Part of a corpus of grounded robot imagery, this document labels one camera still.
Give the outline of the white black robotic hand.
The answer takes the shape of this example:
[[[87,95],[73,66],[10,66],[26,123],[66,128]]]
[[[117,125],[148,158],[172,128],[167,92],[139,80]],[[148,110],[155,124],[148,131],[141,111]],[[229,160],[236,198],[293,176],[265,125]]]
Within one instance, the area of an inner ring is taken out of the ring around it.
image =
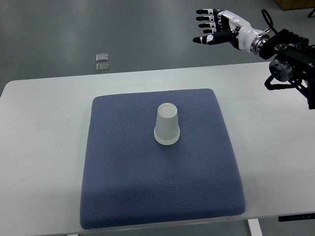
[[[193,38],[194,43],[217,45],[230,43],[237,50],[259,54],[262,45],[270,38],[267,32],[252,28],[251,24],[228,10],[200,9],[196,20],[201,24],[203,36]]]

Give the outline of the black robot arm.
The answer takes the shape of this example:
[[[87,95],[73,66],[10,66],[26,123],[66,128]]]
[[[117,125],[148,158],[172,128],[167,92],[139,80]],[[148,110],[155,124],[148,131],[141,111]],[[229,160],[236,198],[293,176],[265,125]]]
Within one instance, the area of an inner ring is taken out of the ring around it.
[[[268,90],[297,89],[315,108],[315,48],[307,38],[286,29],[270,39],[261,39],[255,52],[269,63],[270,76],[264,85]]]

